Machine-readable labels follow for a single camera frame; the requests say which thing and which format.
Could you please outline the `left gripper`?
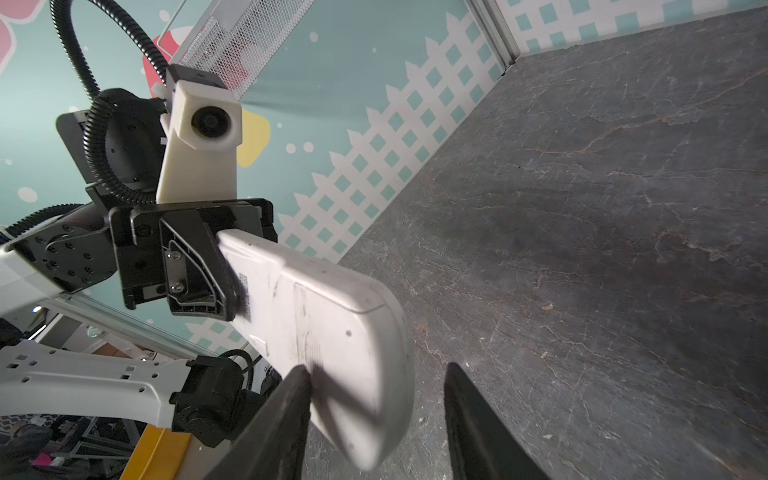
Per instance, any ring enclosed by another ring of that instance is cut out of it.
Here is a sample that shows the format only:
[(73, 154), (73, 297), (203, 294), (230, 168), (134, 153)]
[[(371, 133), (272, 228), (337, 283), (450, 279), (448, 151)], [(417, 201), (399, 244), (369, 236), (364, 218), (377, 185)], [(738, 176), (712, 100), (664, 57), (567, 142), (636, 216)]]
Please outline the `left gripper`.
[(115, 207), (109, 221), (125, 306), (165, 298), (174, 316), (234, 319), (240, 288), (218, 232), (278, 240), (274, 205), (262, 198)]

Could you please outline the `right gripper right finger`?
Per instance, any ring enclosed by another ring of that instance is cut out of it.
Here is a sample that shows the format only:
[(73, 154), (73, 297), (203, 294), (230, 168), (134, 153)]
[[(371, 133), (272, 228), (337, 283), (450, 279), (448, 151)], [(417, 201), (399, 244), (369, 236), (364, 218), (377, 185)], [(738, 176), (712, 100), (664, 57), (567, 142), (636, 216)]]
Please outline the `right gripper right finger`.
[(455, 479), (546, 479), (474, 383), (455, 362), (447, 365), (444, 409)]

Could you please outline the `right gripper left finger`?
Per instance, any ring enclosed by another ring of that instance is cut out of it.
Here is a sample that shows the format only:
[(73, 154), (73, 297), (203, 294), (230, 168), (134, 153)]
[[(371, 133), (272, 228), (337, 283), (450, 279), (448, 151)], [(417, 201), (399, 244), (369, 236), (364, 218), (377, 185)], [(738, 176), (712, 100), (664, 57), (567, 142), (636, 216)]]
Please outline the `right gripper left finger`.
[(310, 373), (294, 367), (205, 479), (301, 478), (311, 395)]

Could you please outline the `white remote control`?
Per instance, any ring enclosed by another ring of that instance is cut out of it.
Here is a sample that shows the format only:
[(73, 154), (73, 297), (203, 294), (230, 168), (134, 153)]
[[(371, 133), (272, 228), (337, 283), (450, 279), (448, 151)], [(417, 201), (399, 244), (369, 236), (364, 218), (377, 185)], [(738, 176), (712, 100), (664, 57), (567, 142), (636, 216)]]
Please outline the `white remote control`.
[(281, 375), (312, 383), (311, 421), (362, 471), (405, 437), (415, 401), (409, 322), (380, 281), (241, 230), (217, 235), (241, 289), (232, 324)]

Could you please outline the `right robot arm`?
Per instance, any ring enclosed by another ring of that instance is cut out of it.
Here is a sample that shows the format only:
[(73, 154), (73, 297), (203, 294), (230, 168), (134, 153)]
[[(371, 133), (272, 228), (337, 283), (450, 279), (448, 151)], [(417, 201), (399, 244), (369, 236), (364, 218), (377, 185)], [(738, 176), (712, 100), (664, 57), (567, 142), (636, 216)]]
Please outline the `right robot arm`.
[[(243, 387), (237, 363), (200, 356), (162, 363), (93, 356), (33, 341), (1, 347), (3, 415), (114, 417), (190, 433), (231, 450), (210, 471), (213, 479), (298, 479), (308, 431), (341, 417), (321, 390), (319, 371), (297, 366), (267, 397)], [(444, 380), (447, 448), (457, 479), (541, 479), (525, 452), (464, 370), (449, 364)]]

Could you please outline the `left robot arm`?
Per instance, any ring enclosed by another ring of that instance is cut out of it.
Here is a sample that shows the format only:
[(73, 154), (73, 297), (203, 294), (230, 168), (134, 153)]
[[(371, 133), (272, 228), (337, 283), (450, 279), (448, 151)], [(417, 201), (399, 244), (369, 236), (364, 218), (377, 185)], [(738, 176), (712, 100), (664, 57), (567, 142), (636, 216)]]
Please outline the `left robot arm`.
[(230, 322), (248, 313), (251, 283), (225, 257), (223, 233), (276, 233), (269, 201), (237, 195), (241, 107), (229, 91), (189, 81), (170, 99), (156, 192), (77, 207), (7, 243), (3, 311), (118, 277), (131, 310), (162, 299), (177, 316)]

